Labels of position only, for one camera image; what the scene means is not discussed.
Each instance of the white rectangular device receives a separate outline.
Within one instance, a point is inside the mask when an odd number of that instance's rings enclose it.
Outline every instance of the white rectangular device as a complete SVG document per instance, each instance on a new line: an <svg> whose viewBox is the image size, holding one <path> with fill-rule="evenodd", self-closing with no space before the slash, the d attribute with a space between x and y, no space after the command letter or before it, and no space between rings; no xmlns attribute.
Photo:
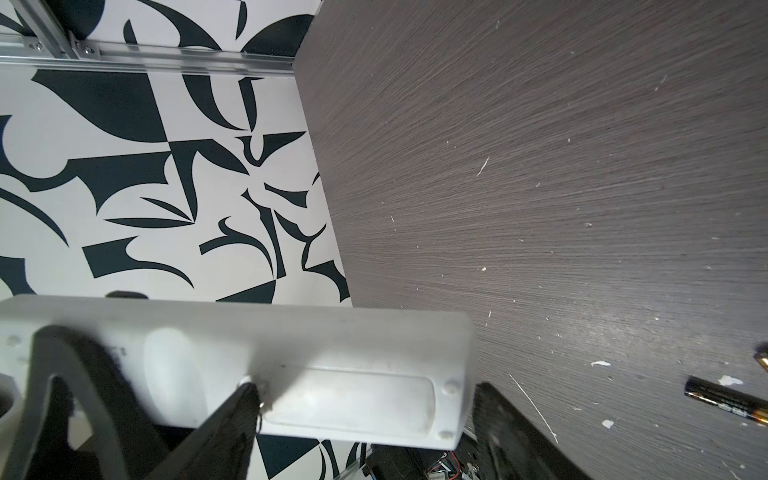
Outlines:
<svg viewBox="0 0 768 480"><path fill-rule="evenodd" d="M474 391L463 313L21 295L0 302L0 373L22 395L48 324L104 346L161 425L198 427L252 379L262 433L452 450Z"/></svg>

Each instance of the dark wood grain surface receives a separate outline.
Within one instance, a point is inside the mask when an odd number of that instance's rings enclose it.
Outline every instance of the dark wood grain surface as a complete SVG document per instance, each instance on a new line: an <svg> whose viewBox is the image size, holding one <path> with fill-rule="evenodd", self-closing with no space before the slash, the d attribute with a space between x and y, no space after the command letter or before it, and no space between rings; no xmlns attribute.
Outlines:
<svg viewBox="0 0 768 480"><path fill-rule="evenodd" d="M354 305L469 313L596 479L768 478L683 395L768 398L766 7L326 0L296 79Z"/></svg>

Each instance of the red wire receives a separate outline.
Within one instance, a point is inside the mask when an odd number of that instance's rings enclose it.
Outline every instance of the red wire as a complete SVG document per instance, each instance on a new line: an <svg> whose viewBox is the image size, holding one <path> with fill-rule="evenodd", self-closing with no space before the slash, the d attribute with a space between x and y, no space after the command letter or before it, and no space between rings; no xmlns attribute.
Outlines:
<svg viewBox="0 0 768 480"><path fill-rule="evenodd" d="M458 476L462 474L462 464L458 462L458 458L456 458L456 454L454 452L451 452L451 455L453 455L453 459L456 460L456 469L458 470L458 473L448 480L456 480Z"/></svg>

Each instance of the metal bracket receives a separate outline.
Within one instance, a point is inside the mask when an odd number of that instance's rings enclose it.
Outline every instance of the metal bracket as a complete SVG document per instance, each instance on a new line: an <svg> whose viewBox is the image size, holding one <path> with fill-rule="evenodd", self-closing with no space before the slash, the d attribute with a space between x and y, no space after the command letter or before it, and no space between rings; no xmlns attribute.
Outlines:
<svg viewBox="0 0 768 480"><path fill-rule="evenodd" d="M11 0L37 37L0 34L0 65L78 71L293 76L293 57L78 40L44 0Z"/></svg>

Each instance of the black and white patterned wall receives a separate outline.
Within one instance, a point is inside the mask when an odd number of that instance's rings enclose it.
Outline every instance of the black and white patterned wall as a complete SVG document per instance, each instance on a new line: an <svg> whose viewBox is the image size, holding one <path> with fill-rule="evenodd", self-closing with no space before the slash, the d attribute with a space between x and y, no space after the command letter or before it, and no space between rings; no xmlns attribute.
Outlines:
<svg viewBox="0 0 768 480"><path fill-rule="evenodd" d="M294 55L318 0L51 0L79 38ZM0 33L28 33L0 0ZM351 306L292 78L0 71L0 300ZM249 478L331 479L359 445L260 435Z"/></svg>

